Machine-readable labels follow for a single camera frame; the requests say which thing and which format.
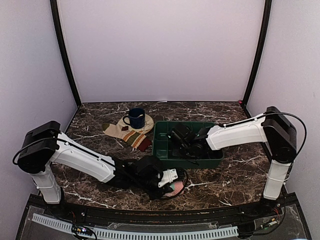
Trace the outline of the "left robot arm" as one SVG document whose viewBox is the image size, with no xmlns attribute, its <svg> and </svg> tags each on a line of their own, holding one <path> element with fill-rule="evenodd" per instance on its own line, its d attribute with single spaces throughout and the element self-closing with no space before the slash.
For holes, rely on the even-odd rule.
<svg viewBox="0 0 320 240">
<path fill-rule="evenodd" d="M 63 164 L 115 188 L 139 188 L 152 200 L 169 193 L 170 184 L 178 179 L 176 169 L 165 170 L 154 156 L 121 160 L 102 155 L 70 139 L 60 126 L 53 120 L 29 131 L 12 159 L 14 165 L 32 177 L 44 201 L 51 204 L 51 210 L 60 218 L 67 218 L 71 208 L 62 200 L 63 191 L 51 163 Z"/>
</svg>

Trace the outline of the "green compartment tray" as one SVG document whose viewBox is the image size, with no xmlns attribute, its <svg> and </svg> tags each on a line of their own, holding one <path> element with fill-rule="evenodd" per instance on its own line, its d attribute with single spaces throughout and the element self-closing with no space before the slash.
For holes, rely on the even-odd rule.
<svg viewBox="0 0 320 240">
<path fill-rule="evenodd" d="M 206 141 L 207 133 L 215 124 L 203 121 L 158 121 L 154 127 L 152 154 L 159 158 L 166 168 L 213 169 L 224 159 L 222 150 L 209 149 L 209 159 L 177 159 L 172 156 L 172 143 L 190 145 Z"/>
</svg>

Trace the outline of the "pink patterned sock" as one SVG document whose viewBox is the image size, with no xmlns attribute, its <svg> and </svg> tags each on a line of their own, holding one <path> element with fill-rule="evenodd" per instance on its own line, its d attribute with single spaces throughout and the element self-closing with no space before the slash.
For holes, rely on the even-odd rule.
<svg viewBox="0 0 320 240">
<path fill-rule="evenodd" d="M 168 192 L 164 194 L 165 197 L 175 197 L 184 190 L 184 183 L 182 181 L 172 182 L 168 185 Z"/>
</svg>

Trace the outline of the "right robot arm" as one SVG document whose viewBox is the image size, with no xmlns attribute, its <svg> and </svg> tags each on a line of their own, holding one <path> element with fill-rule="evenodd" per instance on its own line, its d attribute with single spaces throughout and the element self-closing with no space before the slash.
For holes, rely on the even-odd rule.
<svg viewBox="0 0 320 240">
<path fill-rule="evenodd" d="M 167 137 L 184 158 L 201 159 L 213 151 L 250 143 L 265 143 L 271 152 L 271 163 L 263 190 L 263 200 L 255 205 L 255 213 L 266 217 L 275 208 L 284 183 L 302 148 L 297 147 L 297 130 L 287 117 L 294 114 L 270 106 L 264 113 L 234 123 L 203 127 L 198 133 L 183 123 L 176 124 Z"/>
</svg>

